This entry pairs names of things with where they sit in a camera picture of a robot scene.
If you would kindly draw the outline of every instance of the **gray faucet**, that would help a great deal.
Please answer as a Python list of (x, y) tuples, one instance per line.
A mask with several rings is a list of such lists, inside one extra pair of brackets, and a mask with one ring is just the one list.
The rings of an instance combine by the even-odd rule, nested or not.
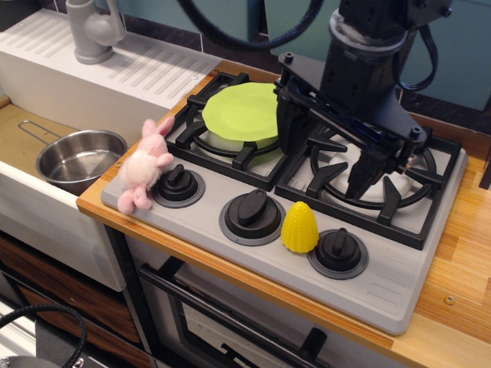
[(125, 30), (116, 0), (106, 0), (110, 15), (100, 15), (94, 0), (67, 0), (68, 21), (75, 43), (75, 57), (82, 64), (97, 64), (113, 54), (112, 46)]

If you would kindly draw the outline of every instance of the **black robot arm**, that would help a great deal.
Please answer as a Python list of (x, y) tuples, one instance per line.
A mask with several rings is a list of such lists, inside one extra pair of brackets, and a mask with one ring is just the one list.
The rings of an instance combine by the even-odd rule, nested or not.
[[(302, 142), (309, 117), (361, 148), (346, 196), (359, 199), (385, 173), (404, 173), (427, 135), (397, 101), (395, 89), (426, 87), (437, 68), (427, 23), (450, 15), (451, 0), (342, 1), (330, 19), (326, 62), (282, 54), (277, 81), (280, 147), (290, 153)], [(421, 31), (433, 71), (413, 86), (399, 80), (414, 38)]]

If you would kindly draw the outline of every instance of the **cable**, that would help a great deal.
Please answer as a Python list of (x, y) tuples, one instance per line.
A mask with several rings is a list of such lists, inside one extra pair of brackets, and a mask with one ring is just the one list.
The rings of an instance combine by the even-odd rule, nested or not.
[(194, 5), (193, 0), (178, 0), (178, 2), (199, 31), (201, 31), (211, 41), (226, 48), (236, 50), (263, 51), (277, 48), (278, 46), (286, 44), (287, 42), (290, 42), (301, 35), (314, 21), (315, 17), (317, 17), (324, 0), (311, 0), (307, 12), (295, 27), (273, 40), (260, 42), (244, 41), (226, 34), (205, 18), (201, 11), (199, 11), (199, 9)]
[(12, 311), (9, 314), (6, 314), (2, 318), (0, 318), (0, 328), (5, 327), (7, 324), (11, 323), (13, 320), (17, 318), (23, 317), (27, 314), (34, 314), (39, 312), (64, 312), (70, 314), (75, 320), (78, 322), (78, 325), (81, 328), (81, 338), (78, 342), (77, 348), (74, 353), (70, 357), (70, 359), (63, 365), (62, 368), (72, 368), (72, 366), (77, 362), (78, 357), (82, 353), (84, 349), (85, 343), (87, 342), (87, 327), (85, 326), (84, 319), (82, 316), (72, 308), (65, 307), (60, 304), (36, 304), (36, 305), (28, 305), (27, 307), (19, 308), (17, 310)]
[(395, 54), (394, 59), (392, 61), (392, 74), (396, 83), (403, 90), (408, 90), (411, 92), (417, 92), (419, 90), (423, 90), (424, 88), (428, 87), (431, 84), (431, 82), (433, 82), (433, 79), (437, 74), (437, 68), (438, 68), (438, 50), (437, 50), (437, 46), (435, 45), (435, 42), (433, 41), (433, 37), (431, 37), (430, 27), (428, 25), (422, 26), (420, 28), (420, 34), (425, 46), (427, 47), (428, 53), (430, 54), (431, 65), (433, 68), (430, 75), (425, 80), (422, 80), (420, 83), (416, 83), (416, 84), (405, 84), (400, 80), (401, 70), (400, 70), (399, 52)]

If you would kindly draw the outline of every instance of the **black burner grate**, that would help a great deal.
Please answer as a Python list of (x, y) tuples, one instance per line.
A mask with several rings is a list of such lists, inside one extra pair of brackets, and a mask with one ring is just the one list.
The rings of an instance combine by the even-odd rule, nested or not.
[[(220, 92), (223, 88), (247, 82), (250, 82), (248, 74), (242, 73), (238, 76), (233, 76), (226, 73), (218, 73), (197, 95), (192, 95), (188, 98), (187, 105), (176, 115), (173, 132), (183, 126), (186, 129), (175, 139), (175, 142), (168, 141), (167, 145), (169, 152), (176, 157), (257, 188), (270, 191), (277, 183), (282, 169), (288, 164), (288, 156), (279, 155), (274, 168), (266, 175), (253, 172), (249, 169), (249, 166), (254, 158), (258, 156), (263, 156), (274, 151), (280, 153), (278, 142), (262, 148), (258, 148), (256, 142), (244, 142), (242, 150), (234, 152), (210, 146), (200, 137), (207, 131), (205, 122), (201, 117), (201, 112), (208, 99)], [(193, 149), (193, 144), (203, 151), (221, 157), (228, 157), (232, 160), (231, 162), (226, 162), (210, 156), (202, 150)]]
[[(324, 132), (320, 136), (318, 134), (312, 135), (283, 173), (275, 187), (275, 194), (294, 202), (303, 201), (316, 211), (412, 248), (423, 249), (456, 158), (460, 153), (461, 145), (457, 142), (431, 136), (428, 139), (427, 148), (420, 154), (427, 168), (407, 171), (407, 175), (419, 182), (421, 187), (415, 193), (402, 199), (395, 186), (386, 177), (384, 178), (384, 201), (368, 202), (346, 199), (344, 194), (331, 184), (334, 178), (347, 169), (347, 163), (338, 163), (319, 168), (318, 155), (321, 151), (343, 152), (344, 150), (342, 144), (331, 140), (333, 136), (334, 133), (331, 131)], [(430, 149), (450, 155), (447, 167), (444, 168), (442, 175), (437, 174), (437, 166)], [(310, 160), (311, 169), (315, 176), (304, 191), (295, 188), (295, 185), (292, 185), (292, 179), (307, 159)], [(392, 218), (397, 211), (410, 207), (422, 198), (429, 199), (431, 205), (426, 213), (421, 214), (425, 215), (426, 218), (419, 233), (414, 233), (392, 224)], [(367, 215), (362, 211), (358, 211), (357, 208), (374, 210), (378, 212), (378, 215)]]

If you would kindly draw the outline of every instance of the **cabinet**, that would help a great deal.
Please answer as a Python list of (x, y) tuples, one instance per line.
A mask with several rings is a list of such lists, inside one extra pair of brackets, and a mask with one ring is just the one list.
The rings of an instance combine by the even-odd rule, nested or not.
[[(0, 268), (29, 304), (60, 303), (76, 309), (85, 319), (87, 342), (136, 368), (150, 367), (137, 326), (121, 293), (0, 232)], [(40, 314), (48, 323), (78, 337), (80, 328), (68, 316)]]

